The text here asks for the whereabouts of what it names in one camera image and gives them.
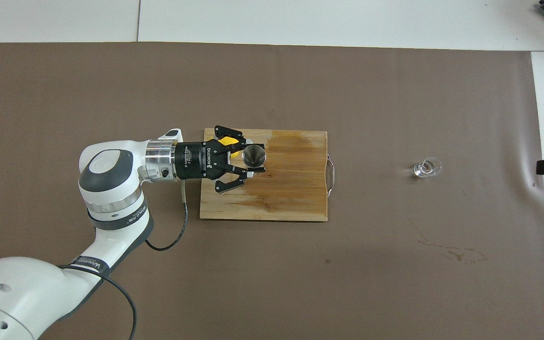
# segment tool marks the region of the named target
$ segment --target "black cable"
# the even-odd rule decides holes
[[[123,295],[125,295],[125,299],[127,299],[127,302],[131,306],[131,312],[134,315],[134,322],[131,325],[131,333],[129,334],[129,340],[132,340],[134,338],[134,334],[136,333],[136,324],[138,323],[138,311],[136,310],[136,306],[134,304],[134,301],[131,299],[131,297],[129,296],[127,291],[125,291],[125,289],[123,289],[123,287],[119,286],[119,284],[116,283],[111,278],[108,278],[107,276],[104,276],[104,275],[102,275],[102,274],[100,274],[98,272],[92,271],[91,269],[87,269],[87,268],[83,268],[83,267],[77,267],[75,265],[58,265],[58,268],[60,268],[60,269],[74,269],[75,271],[90,273],[92,275],[98,276],[102,280],[108,281],[110,284],[115,286],[116,289],[119,289],[119,291],[121,293],[123,293]]]
[[[175,239],[175,241],[173,241],[173,242],[171,243],[171,245],[168,245],[168,246],[163,247],[163,248],[159,248],[159,247],[153,246],[153,244],[150,243],[150,242],[148,241],[148,239],[147,239],[145,242],[146,242],[146,244],[147,244],[150,248],[152,248],[152,249],[154,249],[154,250],[157,250],[157,251],[159,251],[159,252],[162,252],[162,251],[164,251],[164,250],[168,250],[169,248],[175,246],[175,244],[176,244],[177,242],[179,242],[179,239],[182,238],[182,235],[184,234],[184,230],[186,230],[186,224],[188,224],[188,205],[186,204],[186,202],[184,202],[184,225],[182,226],[182,230],[179,231],[179,235],[178,235],[178,237]]]

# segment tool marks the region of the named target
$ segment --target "metal cup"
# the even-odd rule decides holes
[[[261,146],[251,144],[242,151],[242,161],[249,168],[259,168],[266,161],[266,152]]]

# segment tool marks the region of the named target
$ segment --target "wooden board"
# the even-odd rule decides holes
[[[201,218],[326,221],[326,131],[239,130],[265,144],[266,172],[224,194],[215,192],[214,181],[202,180]],[[205,129],[204,137],[213,138],[213,128]],[[242,153],[231,163],[244,168]],[[221,180],[236,177],[225,174]]]

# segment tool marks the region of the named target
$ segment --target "brown surface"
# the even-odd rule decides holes
[[[326,131],[239,129],[266,145],[266,172],[243,187],[218,194],[214,181],[201,181],[201,218],[220,220],[314,221],[326,218]],[[204,140],[213,138],[205,129]],[[231,163],[245,167],[242,152]],[[225,183],[236,175],[225,174]]]
[[[85,146],[214,124],[328,131],[329,220],[199,220],[188,183],[182,241],[112,275],[136,339],[544,339],[529,52],[0,44],[0,257],[68,263],[91,244]],[[431,155],[439,177],[408,175]],[[166,244],[179,185],[144,188]],[[43,339],[122,339],[130,319],[106,286]]]

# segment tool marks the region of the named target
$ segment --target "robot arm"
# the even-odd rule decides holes
[[[231,166],[231,152],[255,144],[242,138],[240,131],[217,126],[216,137],[224,136],[238,142],[228,146],[218,140],[184,143],[181,131],[172,129],[157,140],[106,142],[86,148],[79,161],[78,185],[95,226],[95,241],[70,265],[108,276],[147,239],[154,222],[141,188],[145,181],[214,180],[226,172],[239,174],[231,183],[216,182],[221,188],[217,191],[222,192],[243,185],[249,172],[265,171]],[[256,146],[261,156],[263,147]],[[41,260],[0,259],[0,339],[39,338],[52,323],[80,307],[101,283],[91,273],[59,269]]]

